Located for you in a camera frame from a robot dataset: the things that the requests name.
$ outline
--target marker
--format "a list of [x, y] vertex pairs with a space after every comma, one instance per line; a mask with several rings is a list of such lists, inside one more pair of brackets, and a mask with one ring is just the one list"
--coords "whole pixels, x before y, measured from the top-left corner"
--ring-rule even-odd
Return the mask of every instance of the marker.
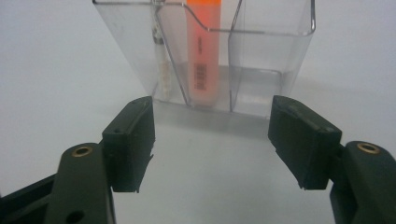
[[[221, 0], [187, 0], [206, 28], [220, 28]], [[219, 32], [208, 32], [187, 13], [188, 80], [193, 105], [211, 106], [219, 95]]]

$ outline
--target acrylic organizer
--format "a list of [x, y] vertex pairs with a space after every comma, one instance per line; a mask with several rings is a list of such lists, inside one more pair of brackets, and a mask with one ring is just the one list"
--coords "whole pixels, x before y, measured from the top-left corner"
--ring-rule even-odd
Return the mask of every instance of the acrylic organizer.
[[[215, 25], [186, 2], [94, 3], [155, 100], [262, 118], [270, 115], [275, 94], [290, 94], [315, 31], [314, 0], [222, 0]], [[216, 83], [210, 104], [191, 91], [191, 29], [218, 41], [206, 57], [217, 66], [215, 80], [205, 77]]]

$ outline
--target orange highlighter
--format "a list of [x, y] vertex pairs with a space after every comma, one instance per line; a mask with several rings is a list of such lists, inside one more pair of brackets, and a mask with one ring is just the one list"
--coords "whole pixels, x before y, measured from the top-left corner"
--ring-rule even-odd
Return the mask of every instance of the orange highlighter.
[[201, 24], [187, 12], [188, 80], [193, 105], [212, 106], [219, 95], [219, 32], [221, 0], [187, 0]]

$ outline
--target white surface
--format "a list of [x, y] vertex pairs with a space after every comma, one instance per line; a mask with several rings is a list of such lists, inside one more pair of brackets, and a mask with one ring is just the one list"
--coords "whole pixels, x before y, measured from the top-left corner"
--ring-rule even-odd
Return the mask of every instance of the white surface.
[[[396, 2], [317, 1], [317, 30], [291, 97], [396, 156]], [[91, 1], [0, 1], [0, 190], [56, 172], [144, 96]], [[156, 105], [140, 194], [115, 194], [118, 223], [333, 223], [329, 191], [298, 189], [267, 122]]]

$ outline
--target transparent pen holder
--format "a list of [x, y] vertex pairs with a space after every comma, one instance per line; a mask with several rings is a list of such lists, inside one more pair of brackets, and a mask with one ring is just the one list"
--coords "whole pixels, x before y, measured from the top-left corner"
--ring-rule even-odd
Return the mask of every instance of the transparent pen holder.
[[[275, 94], [290, 94], [315, 31], [314, 0], [223, 0], [216, 25], [183, 2], [94, 3], [154, 99], [263, 118]], [[193, 32], [213, 42], [204, 57], [213, 69], [196, 67]], [[206, 70], [199, 85], [197, 73]], [[194, 92], [194, 85], [214, 93]], [[213, 102], [202, 104], [200, 94]]]

